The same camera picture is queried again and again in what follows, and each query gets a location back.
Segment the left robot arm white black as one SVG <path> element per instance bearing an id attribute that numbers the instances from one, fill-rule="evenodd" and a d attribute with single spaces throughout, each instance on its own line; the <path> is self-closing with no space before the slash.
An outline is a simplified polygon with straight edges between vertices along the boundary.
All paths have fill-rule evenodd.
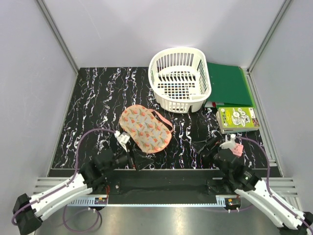
<path id="1" fill-rule="evenodd" d="M 97 155 L 75 171 L 65 181 L 39 194 L 20 195 L 13 207 L 12 224 L 17 226 L 21 235 L 28 235 L 41 227 L 61 207 L 78 197 L 91 193 L 100 194 L 108 184 L 113 170 L 128 166 L 140 171 L 154 162 L 131 150 L 114 155 L 111 149 Z"/>

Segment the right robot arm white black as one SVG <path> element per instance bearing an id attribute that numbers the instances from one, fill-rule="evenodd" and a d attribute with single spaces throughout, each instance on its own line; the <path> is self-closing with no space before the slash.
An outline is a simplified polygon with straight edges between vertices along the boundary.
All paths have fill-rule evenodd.
<path id="1" fill-rule="evenodd" d="M 243 145 L 236 143 L 236 135 L 229 140 L 210 138 L 193 142 L 195 151 L 216 166 L 222 173 L 220 180 L 207 180 L 209 194 L 236 194 L 263 212 L 282 235 L 311 235 L 313 214 L 303 212 L 289 204 L 251 168 L 240 162 Z"/>

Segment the pink mesh bra laundry bag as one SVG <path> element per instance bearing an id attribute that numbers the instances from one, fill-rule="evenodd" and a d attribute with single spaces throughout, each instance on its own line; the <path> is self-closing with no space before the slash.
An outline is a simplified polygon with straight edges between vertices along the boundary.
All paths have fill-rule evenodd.
<path id="1" fill-rule="evenodd" d="M 139 104 L 124 110 L 119 125 L 146 154 L 155 154 L 165 149 L 174 130 L 172 123 L 159 112 Z"/>

